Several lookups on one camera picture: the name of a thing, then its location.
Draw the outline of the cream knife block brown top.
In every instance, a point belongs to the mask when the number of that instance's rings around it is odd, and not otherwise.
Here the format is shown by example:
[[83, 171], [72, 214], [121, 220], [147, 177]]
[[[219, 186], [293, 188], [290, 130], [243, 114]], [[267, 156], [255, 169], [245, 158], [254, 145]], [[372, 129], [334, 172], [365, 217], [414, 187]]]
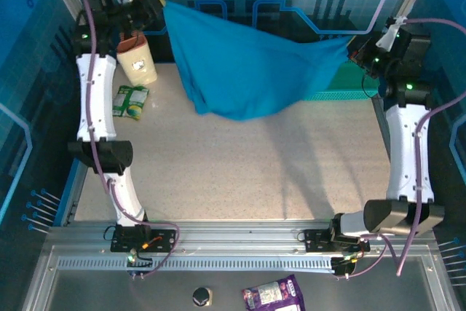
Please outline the cream knife block brown top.
[[116, 58], [133, 86], [148, 85], [157, 80], [154, 59], [143, 32], [133, 31], [127, 39], [121, 34]]

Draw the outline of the black round knob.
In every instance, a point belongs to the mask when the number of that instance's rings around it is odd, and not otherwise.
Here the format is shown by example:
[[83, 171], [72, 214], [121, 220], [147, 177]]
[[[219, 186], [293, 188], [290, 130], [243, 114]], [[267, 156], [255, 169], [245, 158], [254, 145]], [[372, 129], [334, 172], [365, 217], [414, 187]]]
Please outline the black round knob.
[[197, 307], [208, 307], [212, 304], [212, 291], [207, 287], [196, 288], [192, 294], [192, 301]]

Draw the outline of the blue t-shirt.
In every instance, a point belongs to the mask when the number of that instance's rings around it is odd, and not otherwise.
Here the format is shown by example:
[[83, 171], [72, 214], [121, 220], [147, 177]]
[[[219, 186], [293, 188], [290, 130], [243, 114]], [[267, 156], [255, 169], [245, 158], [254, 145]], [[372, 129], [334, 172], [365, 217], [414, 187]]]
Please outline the blue t-shirt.
[[243, 121], [276, 114], [326, 90], [349, 37], [298, 43], [167, 2], [175, 64], [198, 114]]

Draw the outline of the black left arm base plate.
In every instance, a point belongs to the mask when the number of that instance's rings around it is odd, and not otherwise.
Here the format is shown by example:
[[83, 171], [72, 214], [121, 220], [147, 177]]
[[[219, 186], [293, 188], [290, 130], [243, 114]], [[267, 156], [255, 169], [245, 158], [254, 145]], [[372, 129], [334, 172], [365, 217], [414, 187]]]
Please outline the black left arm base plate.
[[111, 238], [111, 252], [129, 253], [131, 250], [146, 253], [169, 253], [175, 243], [174, 229], [148, 227], [117, 227]]

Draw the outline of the purple snack packet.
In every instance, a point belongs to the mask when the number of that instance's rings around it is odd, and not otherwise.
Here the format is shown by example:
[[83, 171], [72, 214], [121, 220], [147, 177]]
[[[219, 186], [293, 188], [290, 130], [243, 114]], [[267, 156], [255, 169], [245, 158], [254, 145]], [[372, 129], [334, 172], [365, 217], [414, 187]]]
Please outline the purple snack packet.
[[242, 297], [247, 311], [306, 311], [295, 275], [245, 288]]

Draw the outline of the teal plastic basket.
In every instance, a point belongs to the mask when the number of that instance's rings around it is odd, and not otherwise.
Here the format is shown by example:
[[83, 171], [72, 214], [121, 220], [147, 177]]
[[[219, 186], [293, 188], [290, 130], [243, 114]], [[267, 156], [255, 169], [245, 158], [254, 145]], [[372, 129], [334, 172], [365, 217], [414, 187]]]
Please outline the teal plastic basket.
[[379, 80], [371, 78], [362, 68], [346, 62], [334, 71], [323, 72], [313, 79], [300, 101], [360, 101], [378, 93]]

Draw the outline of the aluminium mounting rail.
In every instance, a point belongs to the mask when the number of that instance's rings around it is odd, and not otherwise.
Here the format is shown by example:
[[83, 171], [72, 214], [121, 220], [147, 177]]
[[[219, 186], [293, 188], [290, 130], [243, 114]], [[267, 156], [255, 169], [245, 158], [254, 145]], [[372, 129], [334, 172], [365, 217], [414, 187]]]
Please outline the aluminium mounting rail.
[[[53, 227], [43, 253], [77, 256], [109, 255], [110, 242], [103, 239], [109, 221], [75, 221]], [[179, 221], [180, 238], [174, 256], [303, 256], [300, 242], [305, 229], [327, 229], [325, 220]]]

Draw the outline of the green snack packet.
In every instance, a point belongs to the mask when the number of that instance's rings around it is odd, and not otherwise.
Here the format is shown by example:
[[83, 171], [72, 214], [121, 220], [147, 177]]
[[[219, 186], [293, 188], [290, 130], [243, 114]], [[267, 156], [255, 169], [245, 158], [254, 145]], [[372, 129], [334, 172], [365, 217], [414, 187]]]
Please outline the green snack packet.
[[139, 120], [148, 95], [149, 89], [142, 85], [121, 85], [113, 99], [113, 116]]

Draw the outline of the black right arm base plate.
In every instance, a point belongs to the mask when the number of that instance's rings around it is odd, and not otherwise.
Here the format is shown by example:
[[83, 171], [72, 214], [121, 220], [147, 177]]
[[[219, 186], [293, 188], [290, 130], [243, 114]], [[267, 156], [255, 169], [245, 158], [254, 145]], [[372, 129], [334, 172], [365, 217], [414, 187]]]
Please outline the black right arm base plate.
[[330, 229], [304, 230], [304, 244], [307, 253], [366, 253], [371, 251], [369, 242], [331, 232]]

